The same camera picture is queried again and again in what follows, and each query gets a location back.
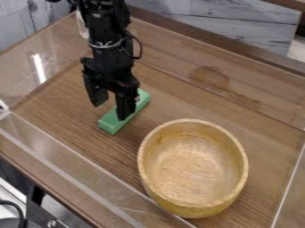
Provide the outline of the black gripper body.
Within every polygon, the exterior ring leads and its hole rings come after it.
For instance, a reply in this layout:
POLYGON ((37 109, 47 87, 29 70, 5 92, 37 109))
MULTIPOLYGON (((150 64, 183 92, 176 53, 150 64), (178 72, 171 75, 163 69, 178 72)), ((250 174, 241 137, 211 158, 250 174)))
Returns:
POLYGON ((106 44, 88 42, 92 57, 83 57, 81 75, 104 79, 107 91, 116 94, 123 89, 138 89, 139 81, 132 73, 134 61, 139 56, 134 55, 134 42, 118 41, 106 44))

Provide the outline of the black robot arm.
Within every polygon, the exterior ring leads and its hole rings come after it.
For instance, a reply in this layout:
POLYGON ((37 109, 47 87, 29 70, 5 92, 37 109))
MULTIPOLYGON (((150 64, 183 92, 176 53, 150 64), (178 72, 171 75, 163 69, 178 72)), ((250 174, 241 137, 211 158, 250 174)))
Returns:
POLYGON ((91 57, 81 57, 81 78, 95 107, 115 97, 115 114, 126 120, 136 111, 138 88, 134 76, 135 60, 143 55, 143 45, 127 30, 131 13, 126 0, 67 0, 80 13, 88 30, 91 57))

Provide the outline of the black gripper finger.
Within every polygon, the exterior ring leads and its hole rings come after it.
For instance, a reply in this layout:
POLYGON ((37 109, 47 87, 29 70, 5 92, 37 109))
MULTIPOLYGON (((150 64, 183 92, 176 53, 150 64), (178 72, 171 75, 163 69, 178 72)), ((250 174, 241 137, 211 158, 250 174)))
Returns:
POLYGON ((135 88, 123 89, 115 94, 115 113, 120 121, 126 120, 136 110, 138 91, 135 88))
POLYGON ((83 82, 89 101, 92 105, 98 107, 108 100, 108 91, 104 87, 104 79, 84 75, 83 82))

